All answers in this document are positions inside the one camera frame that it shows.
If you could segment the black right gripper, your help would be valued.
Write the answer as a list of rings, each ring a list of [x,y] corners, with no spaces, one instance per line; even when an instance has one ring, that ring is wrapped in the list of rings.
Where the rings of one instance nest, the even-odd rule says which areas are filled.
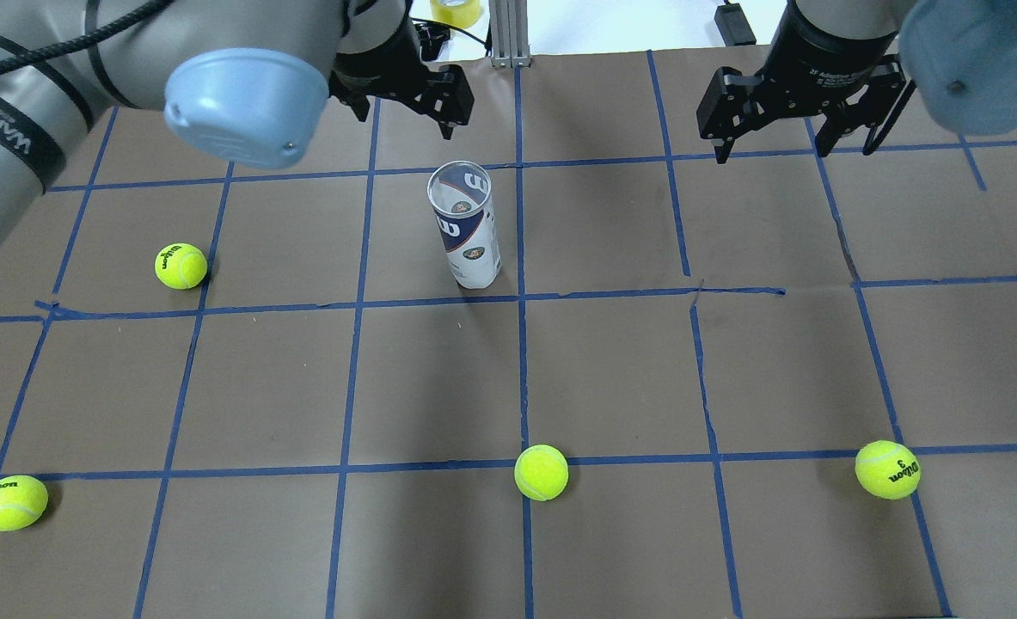
[[[872,156],[916,92],[901,58],[886,56],[897,30],[889,1],[788,1],[756,75],[714,71],[696,109],[700,137],[721,165],[769,117],[824,113],[816,154],[829,156],[843,137],[868,128],[861,154]]]

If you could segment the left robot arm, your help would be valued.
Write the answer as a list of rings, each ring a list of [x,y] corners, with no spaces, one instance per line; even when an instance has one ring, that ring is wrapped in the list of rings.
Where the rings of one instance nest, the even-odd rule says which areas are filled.
[[[199,151],[284,169],[328,99],[438,123],[474,106],[464,70],[423,62],[408,1],[0,1],[0,246],[114,106],[158,111]]]

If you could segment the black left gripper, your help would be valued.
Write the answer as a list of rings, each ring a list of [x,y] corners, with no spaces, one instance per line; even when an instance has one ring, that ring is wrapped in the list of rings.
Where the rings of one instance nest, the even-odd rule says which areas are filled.
[[[332,97],[359,122],[371,114],[368,97],[401,102],[437,123],[443,140],[467,126],[475,95],[458,64],[428,68],[410,1],[343,1],[344,30],[328,75]]]

